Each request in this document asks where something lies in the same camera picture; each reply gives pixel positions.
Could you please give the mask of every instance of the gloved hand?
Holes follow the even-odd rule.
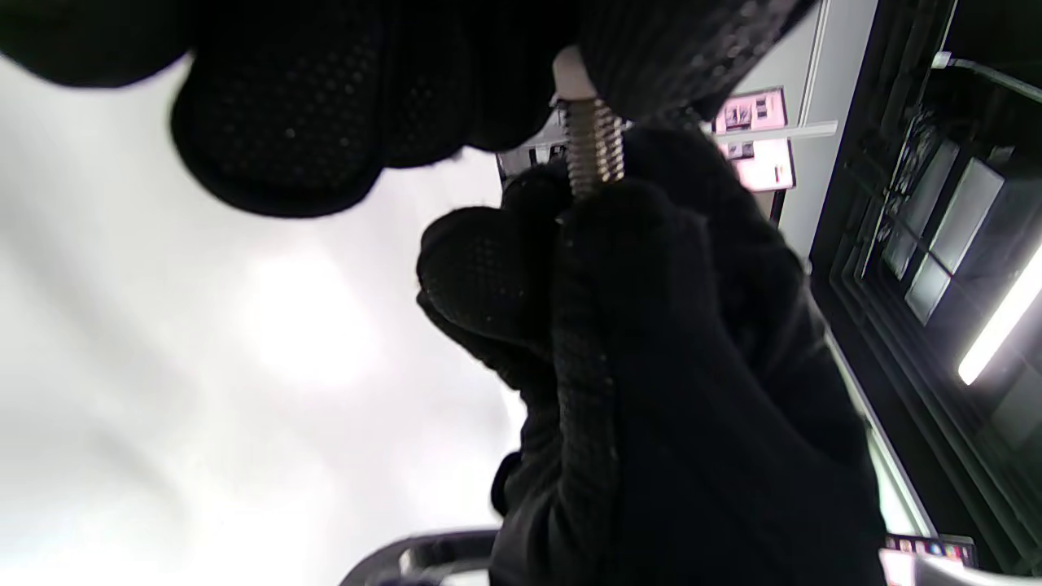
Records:
[[[601,97],[711,119],[812,0],[0,0],[0,53],[72,86],[195,59],[171,130],[185,166],[249,212],[346,210],[388,167],[514,148],[579,45]]]
[[[882,584],[865,428],[800,263],[704,137],[624,148],[627,178],[567,211],[538,168],[424,236],[421,307],[529,408],[493,584]]]

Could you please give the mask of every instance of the black frame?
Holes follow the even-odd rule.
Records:
[[[812,288],[938,530],[974,538],[986,569],[1042,573],[1042,543],[1032,538],[1023,512],[1013,510],[939,398],[962,383],[924,350],[908,316],[899,315],[901,304],[887,299],[888,288],[873,282],[879,277],[870,270],[880,253],[875,242],[893,195],[891,173],[953,5],[879,1],[811,251]],[[977,139],[1003,99],[1004,92],[995,90],[982,117],[949,121],[946,130],[961,144],[963,158],[956,166],[979,154]],[[946,185],[942,197],[953,189]],[[927,230],[936,230],[938,221],[932,218]]]

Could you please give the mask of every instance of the ceiling light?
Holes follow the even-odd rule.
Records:
[[[1023,272],[1006,294],[1001,304],[988,320],[981,335],[977,336],[970,351],[959,365],[959,376],[970,385],[981,374],[993,356],[1002,345],[1013,327],[1042,290],[1042,246],[1027,263]]]

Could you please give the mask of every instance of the display screen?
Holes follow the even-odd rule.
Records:
[[[953,566],[976,567],[976,547],[968,537],[921,537],[888,535],[886,547],[879,551],[883,571],[889,586],[915,585],[915,558],[941,558]]]
[[[729,98],[713,121],[713,133],[772,130],[785,128],[786,124],[785,93],[782,88],[773,88]],[[751,192],[796,186],[788,139],[729,143],[720,145],[720,150],[735,166],[742,185]]]

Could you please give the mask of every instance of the white surface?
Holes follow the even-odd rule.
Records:
[[[833,137],[793,141],[796,189],[786,195],[782,220],[778,222],[782,234],[800,257],[810,254],[811,244],[814,242],[818,219],[821,217],[821,206],[825,201],[828,181],[832,179],[833,167],[839,152],[840,139],[843,137],[847,113],[850,109],[850,99],[853,97],[854,84],[861,72],[861,62],[872,27],[875,5],[876,0],[829,0],[828,2],[827,18],[824,19],[824,29],[820,34],[822,45],[813,76],[813,91],[804,97],[804,100],[809,100],[804,104],[804,111],[808,123],[836,120],[839,122],[839,128]],[[816,27],[817,23],[811,22],[810,19],[799,26],[809,26],[810,23],[810,26]],[[792,62],[799,63],[799,59],[803,58],[802,47],[800,46],[798,51],[794,47],[793,51]],[[777,58],[785,60],[785,57],[786,55],[780,55]],[[789,91],[788,84],[786,94],[786,101],[789,102],[788,96],[793,92]]]
[[[587,75],[582,55],[575,45],[565,47],[553,59],[553,82],[563,100],[592,100],[597,90]]]
[[[494,522],[520,412],[413,302],[421,230],[498,199],[494,158],[248,216],[169,144],[181,73],[77,93],[0,59],[0,584],[333,585]]]

